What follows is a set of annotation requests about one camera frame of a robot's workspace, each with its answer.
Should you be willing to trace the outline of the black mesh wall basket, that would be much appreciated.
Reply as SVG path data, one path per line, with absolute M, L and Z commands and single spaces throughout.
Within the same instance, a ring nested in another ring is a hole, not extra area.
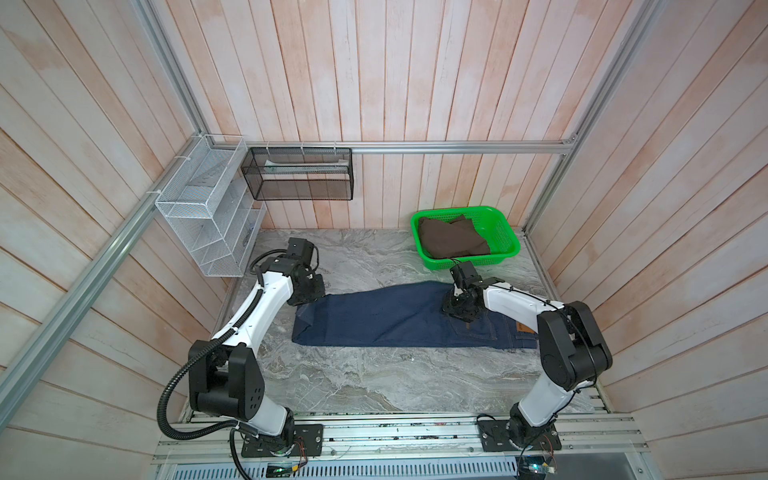
M 251 147 L 240 166 L 257 201 L 351 201 L 352 151 L 339 147 Z

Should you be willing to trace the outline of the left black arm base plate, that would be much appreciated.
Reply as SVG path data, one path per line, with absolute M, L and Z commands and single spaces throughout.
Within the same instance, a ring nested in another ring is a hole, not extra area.
M 324 426 L 320 423 L 299 424 L 278 436 L 259 434 L 246 436 L 241 448 L 244 458 L 298 458 L 319 456 L 322 452 Z

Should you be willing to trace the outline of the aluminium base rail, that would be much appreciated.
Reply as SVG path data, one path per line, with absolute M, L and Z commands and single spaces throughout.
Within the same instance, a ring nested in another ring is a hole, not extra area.
M 299 415 L 296 425 L 324 426 L 319 456 L 233 456 L 228 433 L 192 441 L 163 439 L 151 479 L 659 479 L 634 419 L 626 414 L 561 414 L 562 449 L 484 452 L 479 414 Z

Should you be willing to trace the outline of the folded dark brown trousers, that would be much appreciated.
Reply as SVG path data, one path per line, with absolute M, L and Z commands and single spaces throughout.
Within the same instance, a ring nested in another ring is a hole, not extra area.
M 487 240 L 474 227 L 473 221 L 460 215 L 451 221 L 421 218 L 417 232 L 425 253 L 433 259 L 449 259 L 491 253 Z

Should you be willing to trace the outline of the horizontal aluminium wall rail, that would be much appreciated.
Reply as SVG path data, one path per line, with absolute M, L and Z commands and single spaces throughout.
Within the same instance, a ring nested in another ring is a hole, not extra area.
M 353 154 L 545 154 L 564 155 L 570 153 L 574 142 L 567 141 L 317 141 L 317 142 L 278 142 L 245 141 L 247 147 L 256 148 L 347 148 Z

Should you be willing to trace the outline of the green perforated plastic basket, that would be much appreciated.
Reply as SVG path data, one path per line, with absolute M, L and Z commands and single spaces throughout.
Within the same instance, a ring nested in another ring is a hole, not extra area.
M 464 215 L 473 221 L 477 232 L 487 240 L 491 253 L 488 255 L 449 259 L 430 258 L 420 244 L 417 232 L 419 220 L 421 218 L 434 218 L 442 221 L 451 221 L 460 215 Z M 470 261 L 475 266 L 497 265 L 504 260 L 517 256 L 521 250 L 520 241 L 513 228 L 507 222 L 505 215 L 494 207 L 474 206 L 419 211 L 412 215 L 410 225 L 417 253 L 421 257 L 424 266 L 429 270 L 449 269 L 455 263 L 463 261 Z

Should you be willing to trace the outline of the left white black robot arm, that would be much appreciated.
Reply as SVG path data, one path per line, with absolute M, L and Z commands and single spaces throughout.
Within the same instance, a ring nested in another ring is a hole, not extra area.
M 234 419 L 236 429 L 279 449 L 294 443 L 293 414 L 266 395 L 257 353 L 279 310 L 325 295 L 312 258 L 275 250 L 253 263 L 255 284 L 232 318 L 209 341 L 195 342 L 189 357 L 209 352 L 190 367 L 189 403 L 196 412 Z

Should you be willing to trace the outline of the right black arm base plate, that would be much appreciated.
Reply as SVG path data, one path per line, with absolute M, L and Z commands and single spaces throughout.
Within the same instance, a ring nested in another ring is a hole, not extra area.
M 553 422 L 539 427 L 529 426 L 522 418 L 498 420 L 479 414 L 476 426 L 484 452 L 559 451 L 562 443 Z

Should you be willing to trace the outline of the dark blue denim jeans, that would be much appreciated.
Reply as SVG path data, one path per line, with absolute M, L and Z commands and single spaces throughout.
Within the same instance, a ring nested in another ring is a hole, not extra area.
M 441 310 L 451 290 L 435 281 L 326 295 L 297 308 L 292 341 L 304 346 L 536 349 L 537 336 L 500 313 L 471 323 Z

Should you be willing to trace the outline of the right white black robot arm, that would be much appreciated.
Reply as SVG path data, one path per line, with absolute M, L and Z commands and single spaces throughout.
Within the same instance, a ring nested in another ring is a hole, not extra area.
M 613 365 L 612 353 L 583 302 L 562 303 L 519 290 L 495 277 L 482 278 L 469 262 L 450 270 L 453 290 L 442 311 L 466 323 L 482 313 L 502 314 L 538 334 L 543 373 L 510 410 L 507 432 L 524 450 L 549 431 L 577 391 L 589 388 Z

